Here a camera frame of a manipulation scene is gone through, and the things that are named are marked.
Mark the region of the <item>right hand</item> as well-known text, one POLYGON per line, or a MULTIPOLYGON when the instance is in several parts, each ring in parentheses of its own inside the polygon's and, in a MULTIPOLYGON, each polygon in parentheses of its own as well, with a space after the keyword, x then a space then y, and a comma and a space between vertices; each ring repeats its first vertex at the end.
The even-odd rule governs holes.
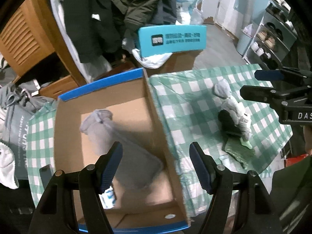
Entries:
POLYGON ((307 154, 312 154, 312 129, 311 126, 304 126, 305 151, 307 154))

